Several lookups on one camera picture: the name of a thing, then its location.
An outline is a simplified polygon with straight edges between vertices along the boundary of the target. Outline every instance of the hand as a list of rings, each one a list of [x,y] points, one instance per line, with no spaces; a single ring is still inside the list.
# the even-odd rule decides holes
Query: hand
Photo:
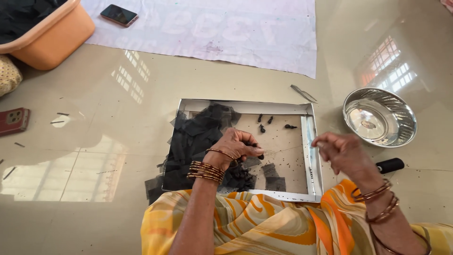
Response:
[[[243,142],[247,141],[251,145],[256,143],[256,147],[246,146]],[[243,161],[247,159],[247,156],[257,157],[264,153],[264,150],[252,134],[232,127],[227,129],[220,140],[211,148],[224,151],[233,156],[233,158],[241,158]],[[208,152],[203,160],[203,162],[221,167],[224,171],[229,167],[231,161],[231,158],[227,155],[213,151]]]
[[[312,147],[316,146],[324,161],[330,161],[336,175],[343,172],[358,186],[372,180],[382,181],[358,136],[326,132],[313,140]]]

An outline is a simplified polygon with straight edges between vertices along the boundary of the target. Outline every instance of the red phone case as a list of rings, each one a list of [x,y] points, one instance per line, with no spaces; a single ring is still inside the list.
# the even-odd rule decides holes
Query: red phone case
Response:
[[[27,130],[29,119],[30,110],[25,108],[0,112],[0,136]]]

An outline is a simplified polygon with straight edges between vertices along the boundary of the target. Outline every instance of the glossy tile floor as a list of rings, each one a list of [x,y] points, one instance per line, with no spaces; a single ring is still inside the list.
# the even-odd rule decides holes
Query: glossy tile floor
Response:
[[[354,89],[406,100],[415,140],[366,148],[406,163],[388,177],[409,221],[453,223],[453,16],[435,0],[327,0],[316,12],[316,80],[87,44],[52,71],[21,66],[24,82],[0,98],[0,111],[32,110],[28,131],[0,138],[0,174],[16,167],[0,181],[0,253],[139,254],[144,181],[159,174],[179,100],[305,103],[291,84],[319,101],[318,132],[348,132],[341,109]],[[325,189],[342,177],[324,164]]]

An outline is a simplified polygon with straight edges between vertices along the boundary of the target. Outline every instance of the woman's left hand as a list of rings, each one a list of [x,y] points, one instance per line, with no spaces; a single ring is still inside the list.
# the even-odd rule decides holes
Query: woman's left hand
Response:
[[[251,145],[256,143],[256,147],[246,146],[244,142],[249,142]],[[241,157],[243,161],[247,159],[247,156],[257,157],[264,153],[264,150],[252,134],[232,127],[226,130],[220,140],[211,149],[224,151],[235,159]],[[232,159],[227,155],[213,151],[209,151],[203,160],[203,162],[221,167],[223,171],[229,167],[231,161]]]

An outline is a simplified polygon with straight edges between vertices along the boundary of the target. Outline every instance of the smartphone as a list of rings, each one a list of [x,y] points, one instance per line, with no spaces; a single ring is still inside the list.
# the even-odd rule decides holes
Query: smartphone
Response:
[[[27,130],[30,110],[17,108],[0,112],[0,136],[15,134]]]
[[[125,27],[132,25],[132,23],[139,17],[136,13],[116,5],[109,5],[101,12],[101,16]]]

